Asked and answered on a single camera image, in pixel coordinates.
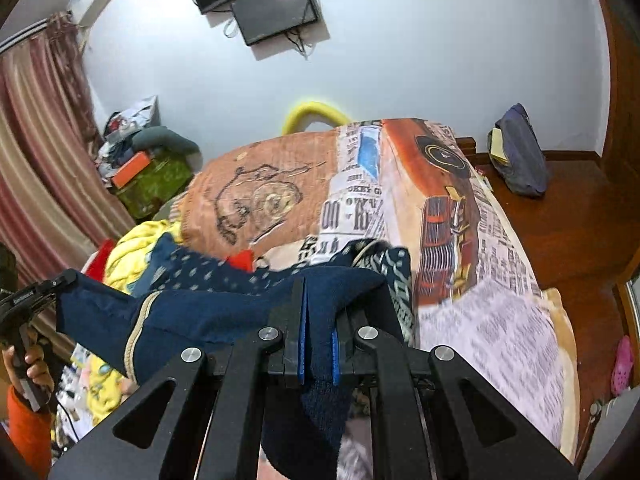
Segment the orange left sleeve forearm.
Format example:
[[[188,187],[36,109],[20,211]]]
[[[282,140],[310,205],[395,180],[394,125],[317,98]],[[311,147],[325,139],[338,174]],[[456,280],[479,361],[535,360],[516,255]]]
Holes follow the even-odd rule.
[[[8,390],[6,402],[11,441],[37,478],[47,478],[52,460],[50,411],[44,408],[34,412],[13,386]]]

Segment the person left hand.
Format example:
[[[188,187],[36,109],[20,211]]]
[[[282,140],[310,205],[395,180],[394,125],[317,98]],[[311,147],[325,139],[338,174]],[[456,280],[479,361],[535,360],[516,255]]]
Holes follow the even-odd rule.
[[[25,363],[27,365],[26,375],[35,385],[38,385],[48,393],[52,393],[54,389],[54,381],[52,379],[48,364],[43,359],[43,350],[40,344],[37,344],[38,333],[29,328],[27,330],[30,343],[32,344],[25,354]],[[17,376],[13,366],[13,357],[15,349],[13,346],[2,347],[2,358],[9,380],[15,391],[20,396],[24,395],[24,388],[21,385],[21,379]]]

